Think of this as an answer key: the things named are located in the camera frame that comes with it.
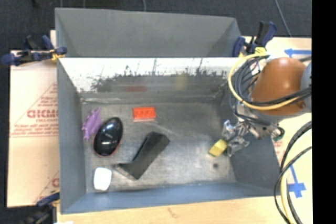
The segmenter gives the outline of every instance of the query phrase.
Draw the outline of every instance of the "electronic device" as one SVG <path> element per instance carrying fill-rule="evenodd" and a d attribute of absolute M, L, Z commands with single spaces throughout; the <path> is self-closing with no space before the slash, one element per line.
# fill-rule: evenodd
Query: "electronic device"
<path fill-rule="evenodd" d="M 123 133 L 122 122 L 114 117 L 105 121 L 98 129 L 93 140 L 93 149 L 101 157 L 110 156 L 117 150 Z"/>

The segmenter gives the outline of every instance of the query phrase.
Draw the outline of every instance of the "black cable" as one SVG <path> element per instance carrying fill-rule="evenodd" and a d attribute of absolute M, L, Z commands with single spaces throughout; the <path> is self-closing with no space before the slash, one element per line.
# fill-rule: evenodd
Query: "black cable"
<path fill-rule="evenodd" d="M 278 188 L 278 185 L 279 183 L 281 182 L 284 174 L 286 173 L 286 171 L 289 169 L 289 167 L 291 165 L 293 165 L 303 154 L 305 154 L 306 152 L 308 152 L 309 150 L 312 149 L 312 146 L 309 146 L 307 147 L 306 149 L 304 149 L 303 151 L 301 151 L 298 155 L 296 155 L 287 165 L 286 167 L 281 171 L 280 175 L 279 175 L 279 178 L 274 186 L 274 200 L 275 200 L 275 204 L 276 204 L 276 207 L 279 211 L 279 213 L 281 214 L 282 218 L 284 219 L 284 221 L 288 224 L 291 224 L 289 219 L 287 218 L 287 216 L 284 214 L 284 212 L 281 210 L 279 204 L 278 204 L 278 201 L 277 201 L 277 188 Z"/>
<path fill-rule="evenodd" d="M 247 88 L 242 90 L 241 89 L 242 85 L 247 82 L 247 79 L 246 79 L 247 75 L 249 75 L 250 78 L 252 79 L 253 75 L 251 75 L 251 73 L 259 65 L 259 60 L 265 59 L 267 57 L 268 56 L 263 56 L 263 57 L 255 57 L 253 59 L 250 59 L 249 61 L 244 62 L 242 64 L 242 66 L 235 72 L 235 74 L 234 74 L 234 80 L 235 80 L 234 88 L 235 88 L 235 91 L 237 92 L 237 94 L 242 98 L 242 100 L 244 100 L 244 101 L 246 101 L 246 102 L 248 102 L 252 105 L 269 106 L 269 105 L 274 105 L 274 104 L 280 104 L 280 103 L 288 101 L 288 100 L 292 100 L 291 102 L 288 103 L 288 104 L 292 104 L 292 103 L 302 101 L 305 98 L 311 96 L 311 87 L 299 90 L 297 92 L 294 92 L 292 94 L 286 95 L 286 96 L 281 97 L 281 98 L 277 98 L 277 99 L 273 99 L 273 100 L 269 100 L 269 101 L 265 101 L 265 102 L 260 102 L 260 101 L 253 102 L 249 99 L 249 97 L 245 96 L 244 93 L 246 92 L 246 90 L 251 88 L 253 86 L 253 84 L 256 82 L 256 80 L 251 81 L 251 83 L 248 84 Z"/>
<path fill-rule="evenodd" d="M 293 145 L 295 144 L 295 142 L 301 137 L 303 136 L 308 130 L 310 130 L 312 128 L 312 121 L 307 122 L 305 125 L 303 125 L 291 138 L 291 140 L 288 142 L 287 148 L 284 152 L 284 155 L 282 157 L 282 161 L 281 161 L 281 165 L 280 165 L 280 169 L 282 170 L 285 164 L 285 160 L 287 158 L 287 155 L 289 153 L 289 151 L 291 150 L 291 148 L 293 147 Z"/>
<path fill-rule="evenodd" d="M 276 185 L 275 185 L 275 193 L 276 193 L 276 188 L 277 188 L 279 182 L 281 181 L 283 175 L 285 174 L 286 170 L 287 170 L 287 169 L 288 169 L 288 168 L 289 168 L 289 167 L 296 161 L 295 158 L 293 158 L 292 161 L 290 161 L 290 162 L 288 163 L 288 165 L 284 168 L 285 161 L 286 161 L 286 159 L 287 159 L 287 156 L 288 156 L 290 150 L 292 149 L 292 147 L 294 146 L 294 144 L 296 143 L 296 141 L 297 141 L 300 137 L 302 137 L 304 134 L 306 134 L 307 131 L 310 130 L 311 128 L 312 128 L 312 121 L 309 121 L 309 122 L 307 122 L 305 125 L 303 125 L 303 126 L 302 126 L 302 127 L 301 127 L 301 128 L 294 134 L 294 135 L 293 135 L 293 137 L 292 137 L 291 140 L 289 141 L 289 143 L 288 143 L 288 145 L 287 145 L 287 147 L 286 147 L 286 150 L 285 150 L 285 152 L 284 152 L 284 155 L 283 155 L 283 157 L 282 157 L 281 164 L 280 164 L 280 176 L 279 176 L 279 179 L 278 179 L 278 181 L 277 181 L 277 183 L 276 183 Z M 279 207 L 279 205 L 278 205 L 278 203 L 277 203 L 276 195 L 275 195 L 275 201 L 276 201 L 276 206 L 277 206 L 277 208 L 278 208 L 278 210 L 279 210 L 281 216 L 287 218 L 286 215 L 282 212 L 282 210 L 280 209 L 280 207 Z M 289 208 L 290 208 L 290 210 L 291 210 L 291 212 L 292 212 L 292 215 L 293 215 L 294 219 L 297 221 L 297 223 L 300 224 L 300 223 L 301 223 L 301 220 L 300 220 L 299 216 L 297 215 L 297 213 L 296 213 L 296 211 L 295 211 L 295 209 L 294 209 L 294 206 L 293 206 L 293 204 L 292 204 L 292 200 L 291 200 L 291 198 L 290 198 L 289 190 L 288 190 L 288 189 L 287 189 L 287 201 L 288 201 Z"/>

